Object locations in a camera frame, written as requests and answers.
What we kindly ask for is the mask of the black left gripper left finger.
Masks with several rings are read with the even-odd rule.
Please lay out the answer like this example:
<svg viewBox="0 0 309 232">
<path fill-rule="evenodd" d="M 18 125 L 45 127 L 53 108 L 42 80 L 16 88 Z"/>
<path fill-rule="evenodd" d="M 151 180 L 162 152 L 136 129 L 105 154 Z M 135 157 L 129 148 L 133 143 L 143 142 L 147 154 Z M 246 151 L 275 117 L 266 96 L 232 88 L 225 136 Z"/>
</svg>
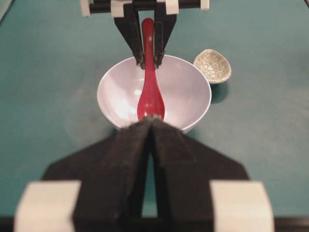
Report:
<svg viewBox="0 0 309 232">
<path fill-rule="evenodd" d="M 14 231 L 121 231 L 130 215 L 141 214 L 151 124 L 145 118 L 50 164 L 27 184 Z"/>
</svg>

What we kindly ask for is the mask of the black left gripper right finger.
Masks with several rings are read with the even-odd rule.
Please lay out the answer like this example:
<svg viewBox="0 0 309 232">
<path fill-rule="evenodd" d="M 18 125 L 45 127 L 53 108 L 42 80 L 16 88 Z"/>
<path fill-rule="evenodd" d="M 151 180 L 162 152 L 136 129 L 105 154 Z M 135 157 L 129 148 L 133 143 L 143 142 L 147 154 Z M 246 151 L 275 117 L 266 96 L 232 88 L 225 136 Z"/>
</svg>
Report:
<svg viewBox="0 0 309 232">
<path fill-rule="evenodd" d="M 174 232 L 272 232 L 263 183 L 234 159 L 152 119 L 158 213 Z"/>
</svg>

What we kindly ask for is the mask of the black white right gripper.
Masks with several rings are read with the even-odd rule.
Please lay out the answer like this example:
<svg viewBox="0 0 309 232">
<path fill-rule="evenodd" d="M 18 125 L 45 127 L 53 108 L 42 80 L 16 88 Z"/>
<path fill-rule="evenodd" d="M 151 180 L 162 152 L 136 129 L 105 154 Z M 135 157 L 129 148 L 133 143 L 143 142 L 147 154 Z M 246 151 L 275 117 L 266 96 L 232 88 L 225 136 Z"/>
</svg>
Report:
<svg viewBox="0 0 309 232">
<path fill-rule="evenodd" d="M 176 24 L 180 9 L 210 9 L 209 0 L 81 0 L 82 16 L 111 13 L 115 25 L 125 39 L 136 60 L 144 70 L 140 20 L 137 11 L 154 10 L 154 63 L 158 69 L 162 64 L 165 48 Z"/>
</svg>

